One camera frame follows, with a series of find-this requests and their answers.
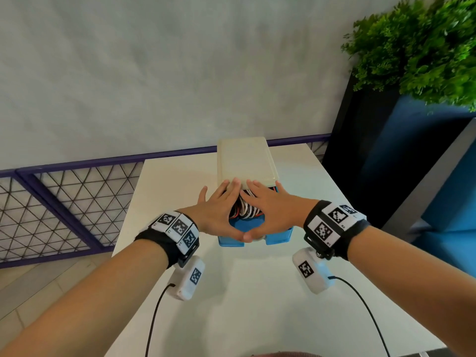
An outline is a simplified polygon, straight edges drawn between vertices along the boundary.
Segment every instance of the forearm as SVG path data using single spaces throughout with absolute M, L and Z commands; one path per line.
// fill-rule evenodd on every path
M 133 242 L 65 294 L 0 356 L 103 356 L 168 263 L 156 243 Z
M 373 227 L 351 241 L 348 258 L 459 356 L 476 355 L 476 279 Z

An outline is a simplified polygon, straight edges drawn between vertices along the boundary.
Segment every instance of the purple metal frame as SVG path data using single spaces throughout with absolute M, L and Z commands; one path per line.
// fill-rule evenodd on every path
M 303 137 L 288 137 L 281 139 L 268 140 L 270 147 L 281 145 L 312 143 L 317 141 L 328 141 L 330 134 L 307 135 Z M 103 159 L 83 160 L 77 162 L 67 162 L 51 165 L 41 165 L 36 167 L 20 168 L 16 170 L 5 170 L 0 172 L 0 176 L 6 175 L 15 178 L 28 192 L 32 193 L 44 206 L 46 206 L 55 216 L 57 216 L 68 228 L 70 228 L 80 239 L 82 239 L 90 250 L 70 252 L 64 254 L 51 255 L 46 257 L 21 259 L 13 262 L 0 263 L 0 268 L 16 267 L 26 264 L 38 263 L 43 261 L 59 260 L 69 257 L 87 256 L 95 253 L 103 253 L 114 249 L 113 246 L 104 247 L 101 243 L 72 215 L 64 205 L 44 186 L 35 174 L 54 172 L 60 170 L 71 170 L 80 168 L 102 167 L 107 165 L 136 163 L 146 159 L 214 153 L 216 146 L 163 151 L 158 153 L 147 153 L 139 155 L 116 156 Z

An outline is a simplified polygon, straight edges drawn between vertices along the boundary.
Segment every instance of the bundle of cords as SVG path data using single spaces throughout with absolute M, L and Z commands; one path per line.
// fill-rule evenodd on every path
M 275 186 L 271 187 L 270 189 L 277 191 Z M 253 192 L 249 189 L 244 190 L 244 192 L 248 194 L 249 196 L 252 196 L 252 197 L 255 196 Z M 238 199 L 235 205 L 230 211 L 229 218 L 234 219 L 239 217 L 240 219 L 250 219 L 250 218 L 254 218 L 255 216 L 261 216 L 261 215 L 263 215 L 263 212 L 261 210 L 251 206 L 250 204 L 245 202 L 245 200 L 241 198 L 241 196 L 238 196 Z

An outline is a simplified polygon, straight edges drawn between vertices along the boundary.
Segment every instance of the planter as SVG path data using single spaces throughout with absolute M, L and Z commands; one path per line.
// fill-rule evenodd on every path
M 354 92 L 355 83 L 350 77 L 322 164 L 381 228 L 475 114 L 425 105 L 398 88 Z

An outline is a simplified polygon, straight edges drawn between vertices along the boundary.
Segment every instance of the artificial plant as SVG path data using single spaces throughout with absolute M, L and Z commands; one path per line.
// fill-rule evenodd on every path
M 476 110 L 476 0 L 402 0 L 354 28 L 342 50 L 358 58 L 355 90 L 398 85 L 427 103 Z

